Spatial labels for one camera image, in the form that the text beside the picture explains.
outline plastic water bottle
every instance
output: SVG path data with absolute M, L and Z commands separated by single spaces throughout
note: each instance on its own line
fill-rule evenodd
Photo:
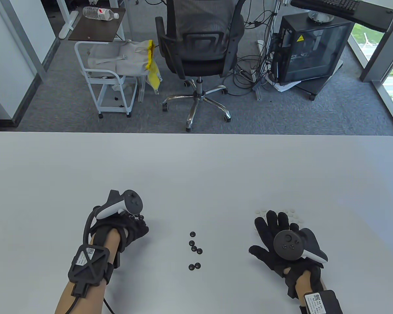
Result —
M 111 21 L 118 19 L 119 14 L 112 12 L 111 9 L 97 8 L 97 7 L 84 7 L 83 15 L 92 20 Z

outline chair seat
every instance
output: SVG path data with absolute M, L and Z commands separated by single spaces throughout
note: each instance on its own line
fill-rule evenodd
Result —
M 166 64 L 171 72 L 176 73 L 175 68 L 170 58 L 165 58 Z M 222 75 L 224 68 L 224 60 L 212 60 L 212 61 L 182 61 L 183 71 L 186 76 L 212 76 Z M 230 70 L 234 68 L 237 63 L 237 55 L 234 57 Z

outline office chair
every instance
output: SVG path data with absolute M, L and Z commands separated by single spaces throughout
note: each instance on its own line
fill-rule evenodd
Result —
M 168 111 L 168 102 L 192 98 L 194 103 L 186 120 L 186 131 L 192 129 L 196 108 L 201 101 L 210 103 L 224 112 L 224 120 L 231 121 L 230 112 L 221 103 L 207 97 L 216 91 L 227 94 L 227 87 L 218 85 L 204 91 L 202 77 L 219 75 L 222 78 L 237 63 L 237 45 L 244 33 L 240 15 L 246 0 L 167 0 L 167 30 L 161 16 L 156 17 L 160 54 L 171 72 L 184 79 L 186 87 L 194 90 L 189 95 L 172 95 L 163 100 L 162 109 Z M 186 79 L 186 76 L 197 77 Z

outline black wrist module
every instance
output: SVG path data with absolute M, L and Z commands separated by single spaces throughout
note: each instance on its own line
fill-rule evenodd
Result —
M 343 314 L 339 301 L 332 290 L 306 293 L 304 300 L 308 314 Z
M 90 286 L 99 286 L 105 278 L 109 283 L 114 266 L 108 263 L 109 250 L 98 245 L 82 244 L 68 272 L 70 282 L 74 283 L 72 296 L 85 298 Z

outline black keyboard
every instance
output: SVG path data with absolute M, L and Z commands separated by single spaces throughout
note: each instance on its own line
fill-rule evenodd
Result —
M 312 4 L 314 6 L 320 6 L 322 8 L 331 9 L 335 12 L 342 12 L 345 14 L 354 14 L 360 1 L 356 0 L 300 0 L 307 6 Z

